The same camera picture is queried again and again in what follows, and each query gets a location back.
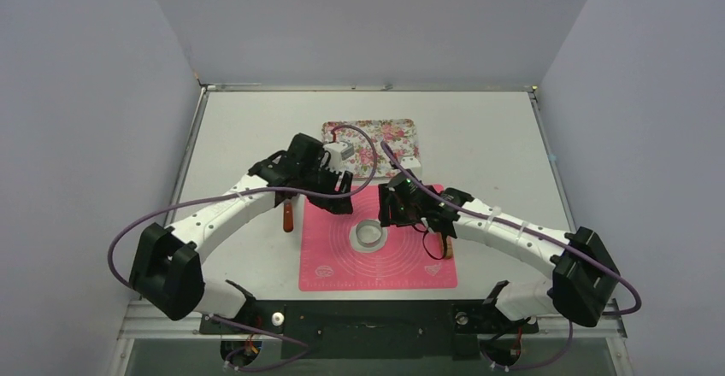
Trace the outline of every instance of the orange handle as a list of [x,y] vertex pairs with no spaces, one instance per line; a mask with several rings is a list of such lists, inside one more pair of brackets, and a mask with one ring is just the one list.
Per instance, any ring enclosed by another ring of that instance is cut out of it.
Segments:
[[282,208],[284,210],[284,223],[282,224],[282,228],[285,232],[292,232],[294,231],[294,213],[292,212],[292,203],[290,201],[285,201]]
[[438,238],[440,239],[440,251],[443,252],[444,250],[447,250],[445,255],[443,255],[443,259],[451,259],[453,257],[453,243],[451,241],[451,237],[445,237],[445,239],[443,239],[439,234]]

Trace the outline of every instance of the white tabletop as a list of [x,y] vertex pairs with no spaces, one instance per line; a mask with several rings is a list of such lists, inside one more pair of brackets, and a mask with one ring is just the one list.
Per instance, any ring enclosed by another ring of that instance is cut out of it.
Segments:
[[[319,138],[325,121],[395,118],[416,124],[426,184],[454,187],[524,220],[568,229],[525,92],[211,92],[180,200],[223,193],[255,162],[286,149],[296,133]],[[541,278],[509,256],[458,239],[456,288],[302,292],[302,205],[296,201],[292,233],[282,231],[281,207],[244,226],[204,263],[204,277],[231,279],[260,299],[477,299],[499,280]],[[177,219],[193,210],[180,210]]]

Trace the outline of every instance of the black joint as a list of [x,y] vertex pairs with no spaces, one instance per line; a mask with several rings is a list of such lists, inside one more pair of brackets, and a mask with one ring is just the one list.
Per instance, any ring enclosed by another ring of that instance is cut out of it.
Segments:
[[[458,206],[474,200],[467,192],[454,188],[446,188],[442,192],[437,192],[431,185],[424,186],[430,191],[436,192],[446,201]],[[453,222],[460,219],[458,212],[431,198],[405,174],[398,173],[387,184],[379,185],[378,194],[379,219],[382,226],[411,226],[425,218],[428,227],[434,232],[440,233],[443,238],[457,238]]]
[[[334,172],[327,168],[329,158],[324,144],[299,133],[292,138],[287,151],[278,151],[269,158],[254,164],[249,175],[256,175],[268,186],[288,186],[323,194],[346,194],[352,187],[352,173]],[[277,192],[274,206],[297,194]],[[352,214],[352,201],[347,198],[309,197],[310,203],[332,214]]]
[[156,223],[141,232],[129,283],[171,320],[186,317],[202,299],[202,264],[194,248]]
[[[571,247],[619,273],[596,232],[580,227],[567,238]],[[614,292],[616,280],[567,250],[555,263],[550,293],[554,307],[578,325],[596,326]]]

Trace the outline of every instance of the cable tie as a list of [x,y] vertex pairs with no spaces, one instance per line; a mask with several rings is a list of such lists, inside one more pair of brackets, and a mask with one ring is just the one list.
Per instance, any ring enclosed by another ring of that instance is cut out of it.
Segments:
[[519,241],[521,240],[523,236],[523,231],[527,228],[527,226],[528,221],[523,220],[521,223],[521,227],[519,228],[519,233],[516,234],[516,242],[514,243],[514,245],[516,246],[516,254],[519,255],[519,261],[523,261],[521,256],[522,247],[519,246]]
[[[501,215],[501,207],[493,207],[491,214],[488,215],[488,218],[486,218],[486,224],[483,226],[483,232],[488,233],[488,230],[491,229],[491,225],[493,225],[493,220],[495,220],[499,215]],[[484,236],[484,240],[486,241],[486,246],[491,246],[488,243],[487,236]]]
[[430,233],[435,233],[435,232],[433,232],[433,229],[431,229],[430,225],[428,224],[428,219],[426,217],[421,218],[421,223],[423,224],[424,227],[426,227],[426,231],[428,231]]

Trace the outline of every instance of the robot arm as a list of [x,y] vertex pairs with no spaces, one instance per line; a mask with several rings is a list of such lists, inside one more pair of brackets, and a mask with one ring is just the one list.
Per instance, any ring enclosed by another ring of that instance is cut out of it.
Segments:
[[[263,187],[292,187],[342,194],[350,192],[352,174],[340,172],[352,156],[352,146],[324,144],[304,134],[290,147],[255,164],[227,194],[236,197],[214,203],[167,227],[151,224],[141,233],[129,283],[171,320],[190,312],[234,317],[249,292],[231,282],[204,280],[202,265],[240,227],[295,194],[286,191],[245,194]],[[347,198],[310,198],[333,214],[350,214]]]
[[458,212],[439,203],[399,173],[388,184],[379,185],[382,226],[422,223],[430,232],[445,237],[475,241],[504,252],[544,276],[529,284],[500,282],[486,298],[486,307],[516,321],[540,314],[562,314],[582,326],[596,326],[616,281],[563,248],[541,239],[554,238],[589,255],[618,272],[599,236],[584,227],[576,233],[536,226],[504,214],[466,192],[447,188],[438,195],[486,220]]

